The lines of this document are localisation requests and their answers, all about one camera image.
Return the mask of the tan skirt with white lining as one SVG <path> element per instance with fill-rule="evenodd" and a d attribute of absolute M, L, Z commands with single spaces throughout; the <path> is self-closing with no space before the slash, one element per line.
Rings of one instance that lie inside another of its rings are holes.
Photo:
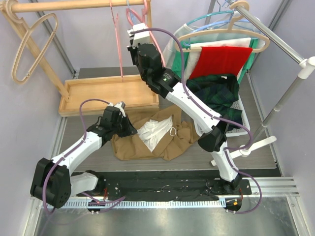
<path fill-rule="evenodd" d="M 182 110 L 172 105 L 158 112 L 128 111 L 137 133 L 114 135 L 114 155 L 122 161 L 161 158 L 171 161 L 182 155 L 199 138 L 193 122 L 182 121 Z"/>

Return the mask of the light blue wire hanger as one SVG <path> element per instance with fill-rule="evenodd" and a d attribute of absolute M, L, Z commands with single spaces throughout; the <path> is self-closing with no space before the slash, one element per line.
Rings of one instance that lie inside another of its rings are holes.
<path fill-rule="evenodd" d="M 137 18 L 136 18 L 135 13 L 133 12 L 133 10 L 130 8 L 129 0 L 126 0 L 126 3 L 127 3 L 126 17 L 127 17 L 129 24 L 131 26 L 133 26 L 137 23 Z"/>

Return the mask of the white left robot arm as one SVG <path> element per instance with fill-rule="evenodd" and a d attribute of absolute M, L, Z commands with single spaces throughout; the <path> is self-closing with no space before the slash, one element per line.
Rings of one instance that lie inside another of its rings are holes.
<path fill-rule="evenodd" d="M 61 208 L 71 196 L 89 191 L 100 196 L 105 189 L 102 174 L 87 170 L 73 175 L 75 169 L 93 152 L 102 148 L 114 135 L 127 137 L 137 133 L 124 111 L 124 102 L 109 105 L 98 121 L 71 147 L 51 160 L 38 161 L 30 194 L 47 204 Z"/>

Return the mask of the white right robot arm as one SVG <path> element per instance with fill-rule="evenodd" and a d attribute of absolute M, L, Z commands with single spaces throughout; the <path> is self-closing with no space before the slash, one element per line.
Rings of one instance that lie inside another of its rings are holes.
<path fill-rule="evenodd" d="M 142 81 L 150 90 L 172 102 L 192 118 L 200 137 L 198 144 L 212 155 L 219 169 L 224 192 L 234 194 L 238 191 L 242 176 L 227 149 L 228 124 L 221 119 L 221 115 L 191 93 L 177 74 L 162 65 L 161 55 L 153 44 L 145 43 L 135 47 L 130 45 L 127 50 Z"/>

